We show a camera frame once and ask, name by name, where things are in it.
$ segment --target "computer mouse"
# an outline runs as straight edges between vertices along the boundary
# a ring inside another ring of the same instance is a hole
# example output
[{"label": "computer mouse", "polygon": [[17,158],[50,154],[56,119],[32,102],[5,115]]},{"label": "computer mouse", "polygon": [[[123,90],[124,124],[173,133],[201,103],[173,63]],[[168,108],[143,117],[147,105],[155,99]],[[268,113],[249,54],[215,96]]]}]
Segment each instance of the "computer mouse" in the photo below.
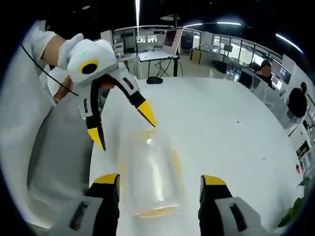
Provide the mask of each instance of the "computer mouse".
[{"label": "computer mouse", "polygon": [[162,83],[163,83],[163,79],[160,77],[151,76],[147,79],[147,84],[149,85],[157,85],[157,84],[162,84]]}]

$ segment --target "black circle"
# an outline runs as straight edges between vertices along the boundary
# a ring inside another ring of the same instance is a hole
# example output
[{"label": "black circle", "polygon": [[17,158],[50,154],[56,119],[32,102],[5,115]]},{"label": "black circle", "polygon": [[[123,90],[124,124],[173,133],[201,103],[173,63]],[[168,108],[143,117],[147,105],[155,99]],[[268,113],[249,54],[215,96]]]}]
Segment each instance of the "black circle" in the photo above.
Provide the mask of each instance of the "black circle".
[{"label": "black circle", "polygon": [[96,71],[97,65],[92,63],[92,64],[87,64],[82,68],[82,74],[88,75],[92,74],[94,71]]}]

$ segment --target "computer monitor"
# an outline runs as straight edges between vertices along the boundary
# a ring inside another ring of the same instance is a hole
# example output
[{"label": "computer monitor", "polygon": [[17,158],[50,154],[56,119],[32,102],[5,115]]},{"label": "computer monitor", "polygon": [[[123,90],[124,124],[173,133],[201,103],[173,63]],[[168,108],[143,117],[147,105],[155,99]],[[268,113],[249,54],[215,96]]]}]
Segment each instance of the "computer monitor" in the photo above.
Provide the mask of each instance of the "computer monitor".
[{"label": "computer monitor", "polygon": [[181,29],[169,29],[165,32],[165,39],[162,50],[170,54],[176,54],[179,41],[183,34],[183,28]]},{"label": "computer monitor", "polygon": [[225,44],[224,47],[223,47],[223,50],[227,51],[227,52],[232,52],[232,49],[233,49],[233,46],[232,45],[228,45],[228,44]]},{"label": "computer monitor", "polygon": [[276,89],[276,90],[278,90],[278,91],[280,91],[281,90],[281,87],[282,87],[282,85],[283,85],[283,82],[281,81],[281,80],[279,80],[276,76],[272,76],[271,77],[271,83],[272,83],[272,86]]},{"label": "computer monitor", "polygon": [[277,60],[273,60],[271,64],[271,70],[287,85],[291,79],[291,73]]}]

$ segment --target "black cable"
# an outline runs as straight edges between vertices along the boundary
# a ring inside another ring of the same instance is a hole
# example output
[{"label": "black cable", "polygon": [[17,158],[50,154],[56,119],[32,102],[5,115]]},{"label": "black cable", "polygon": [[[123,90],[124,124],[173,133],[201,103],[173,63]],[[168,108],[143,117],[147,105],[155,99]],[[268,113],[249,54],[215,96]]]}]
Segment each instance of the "black cable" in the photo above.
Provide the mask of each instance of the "black cable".
[{"label": "black cable", "polygon": [[50,74],[48,74],[43,68],[41,68],[41,66],[31,57],[31,55],[26,51],[25,47],[23,46],[23,44],[21,44],[24,52],[29,56],[29,58],[34,62],[34,64],[42,71],[44,72],[46,75],[48,75],[50,78],[52,78],[57,84],[59,84],[60,86],[64,87],[66,90],[68,90],[69,92],[71,92],[72,94],[79,96],[78,94],[76,94],[75,92],[72,92],[70,89],[68,89],[67,87],[65,87],[62,83],[60,83],[59,81],[57,81],[56,79],[54,79]]},{"label": "black cable", "polygon": [[161,60],[158,61],[158,73],[157,73],[157,77],[159,76],[159,74],[162,72],[162,62]]},{"label": "black cable", "polygon": [[171,63],[171,61],[172,61],[172,59],[169,60],[169,63],[168,63],[168,65],[167,65],[167,67],[166,67],[165,70],[162,68],[164,72],[163,72],[160,76],[164,75],[164,73],[165,73],[165,74],[169,77],[169,75],[167,74],[166,71],[167,71],[167,69],[168,69],[168,67],[169,67],[169,65],[170,65],[170,63]]},{"label": "black cable", "polygon": [[184,76],[182,64],[179,62],[179,60],[178,60],[178,63],[181,66],[181,69],[182,69],[182,76]]},{"label": "black cable", "polygon": [[163,71],[162,69],[162,62],[166,61],[167,59],[164,59],[164,60],[157,60],[157,63],[154,64],[154,66],[158,69],[158,73],[156,75],[156,77],[158,77],[158,75]]},{"label": "black cable", "polygon": [[148,66],[148,78],[150,76],[150,63],[151,63],[151,61],[149,61],[149,66]]}]

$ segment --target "black chair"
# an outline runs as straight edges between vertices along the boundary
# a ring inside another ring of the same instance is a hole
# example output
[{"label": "black chair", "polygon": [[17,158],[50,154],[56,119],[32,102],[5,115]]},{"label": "black chair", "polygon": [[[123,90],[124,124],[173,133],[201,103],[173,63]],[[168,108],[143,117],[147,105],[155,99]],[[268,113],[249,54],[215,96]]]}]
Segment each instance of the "black chair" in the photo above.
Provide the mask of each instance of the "black chair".
[{"label": "black chair", "polygon": [[242,85],[244,85],[248,89],[251,89],[252,80],[253,80],[252,75],[246,73],[245,71],[242,71],[238,82],[240,82]]}]

